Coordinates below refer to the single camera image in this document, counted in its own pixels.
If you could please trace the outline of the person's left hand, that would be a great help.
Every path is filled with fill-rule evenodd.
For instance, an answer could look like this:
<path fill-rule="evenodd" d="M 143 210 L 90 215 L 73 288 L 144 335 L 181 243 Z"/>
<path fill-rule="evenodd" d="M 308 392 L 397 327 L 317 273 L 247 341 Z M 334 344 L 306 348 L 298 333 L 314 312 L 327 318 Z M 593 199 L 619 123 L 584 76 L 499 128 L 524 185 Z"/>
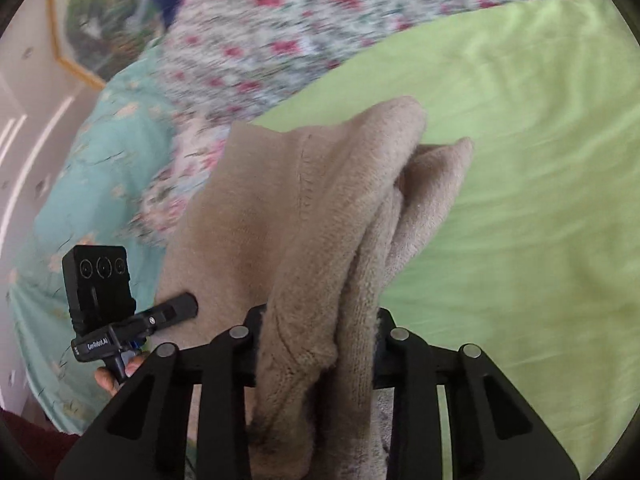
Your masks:
<path fill-rule="evenodd" d="M 149 352 L 141 352 L 133 356 L 125 366 L 125 376 L 131 377 L 149 356 Z M 99 367 L 94 372 L 94 379 L 100 388 L 105 390 L 110 397 L 116 396 L 120 389 L 120 383 L 114 378 L 106 367 Z"/>

